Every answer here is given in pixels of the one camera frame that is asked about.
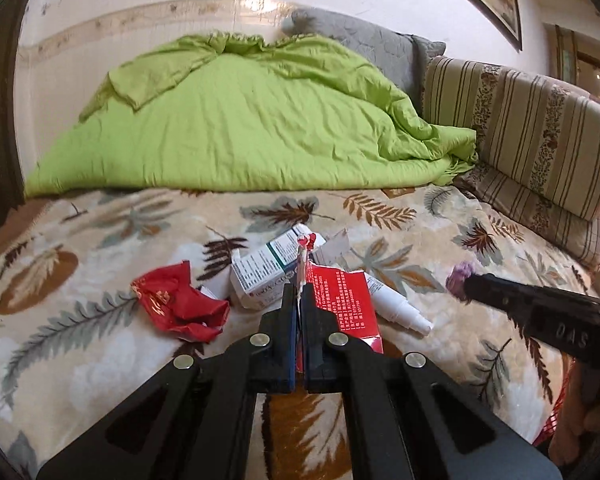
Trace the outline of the person's hand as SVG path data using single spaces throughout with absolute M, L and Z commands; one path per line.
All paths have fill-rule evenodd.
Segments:
M 583 401 L 584 386 L 583 365 L 575 362 L 554 437 L 548 447 L 548 457 L 558 467 L 570 465 L 579 457 L 582 434 L 600 434 L 600 403 L 587 404 Z

